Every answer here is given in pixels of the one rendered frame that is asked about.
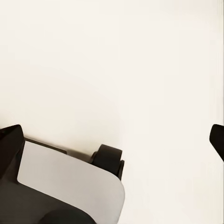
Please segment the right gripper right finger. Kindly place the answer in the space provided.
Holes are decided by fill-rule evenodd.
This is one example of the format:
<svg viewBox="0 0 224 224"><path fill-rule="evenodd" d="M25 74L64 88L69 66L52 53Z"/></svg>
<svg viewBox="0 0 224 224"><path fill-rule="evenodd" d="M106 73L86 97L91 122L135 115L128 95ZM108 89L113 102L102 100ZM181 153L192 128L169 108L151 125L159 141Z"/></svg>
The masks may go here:
<svg viewBox="0 0 224 224"><path fill-rule="evenodd" d="M224 162L224 126L213 124L209 141Z"/></svg>

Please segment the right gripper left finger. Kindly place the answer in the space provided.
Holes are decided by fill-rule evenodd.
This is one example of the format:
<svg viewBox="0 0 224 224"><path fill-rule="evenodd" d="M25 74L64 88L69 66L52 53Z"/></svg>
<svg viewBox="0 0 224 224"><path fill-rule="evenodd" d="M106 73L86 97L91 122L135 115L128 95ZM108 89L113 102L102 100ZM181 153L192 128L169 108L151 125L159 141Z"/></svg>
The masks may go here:
<svg viewBox="0 0 224 224"><path fill-rule="evenodd" d="M24 142L20 124L0 129L0 180Z"/></svg>

